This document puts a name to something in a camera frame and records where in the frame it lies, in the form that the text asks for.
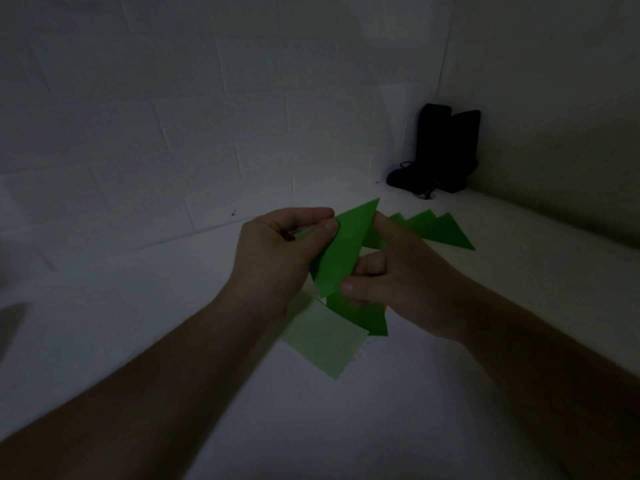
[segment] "fingernail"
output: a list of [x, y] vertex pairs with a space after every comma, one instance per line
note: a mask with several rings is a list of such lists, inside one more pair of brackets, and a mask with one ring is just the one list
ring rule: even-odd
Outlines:
[[327, 231], [334, 233], [338, 231], [338, 221], [335, 219], [327, 219], [324, 221], [324, 227]]
[[353, 291], [353, 283], [350, 283], [348, 281], [341, 282], [340, 291], [342, 291], [342, 293], [344, 294], [351, 294], [351, 292]]

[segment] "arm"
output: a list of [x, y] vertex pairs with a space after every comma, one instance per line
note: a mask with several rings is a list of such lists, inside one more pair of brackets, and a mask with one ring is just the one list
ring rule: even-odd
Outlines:
[[388, 247], [360, 258], [342, 292], [461, 342], [572, 478], [640, 472], [640, 379], [450, 266], [377, 214]]
[[[172, 479], [188, 468], [281, 325], [311, 260], [337, 231], [331, 209], [283, 209], [243, 226], [234, 269], [208, 306], [121, 369], [0, 444], [7, 479]], [[304, 239], [289, 231], [316, 224]]]

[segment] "hand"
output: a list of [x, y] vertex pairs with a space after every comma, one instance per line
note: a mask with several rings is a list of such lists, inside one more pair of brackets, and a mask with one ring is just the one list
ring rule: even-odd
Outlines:
[[[335, 237], [338, 222], [326, 207], [274, 210], [245, 223], [231, 277], [221, 292], [251, 314], [273, 319], [286, 310], [309, 272], [309, 264]], [[292, 234], [318, 224], [302, 239]]]
[[387, 247], [358, 259], [354, 276], [341, 283], [343, 295], [385, 303], [433, 335], [460, 340], [478, 285], [379, 212], [373, 226]]

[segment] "left hand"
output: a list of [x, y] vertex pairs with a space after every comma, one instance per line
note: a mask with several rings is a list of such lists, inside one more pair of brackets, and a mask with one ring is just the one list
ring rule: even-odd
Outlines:
[[[338, 232], [332, 217], [333, 209], [298, 207], [246, 222], [223, 290], [227, 298], [267, 320], [283, 314], [307, 279], [311, 261]], [[302, 239], [292, 238], [299, 228], [312, 225], [315, 229]]]

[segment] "black object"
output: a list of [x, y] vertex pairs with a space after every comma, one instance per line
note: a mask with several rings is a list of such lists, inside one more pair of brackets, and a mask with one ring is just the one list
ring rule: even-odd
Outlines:
[[415, 160], [387, 176], [387, 184], [430, 198], [436, 188], [455, 193], [477, 168], [476, 148], [481, 113], [451, 116], [449, 106], [427, 104], [418, 117]]

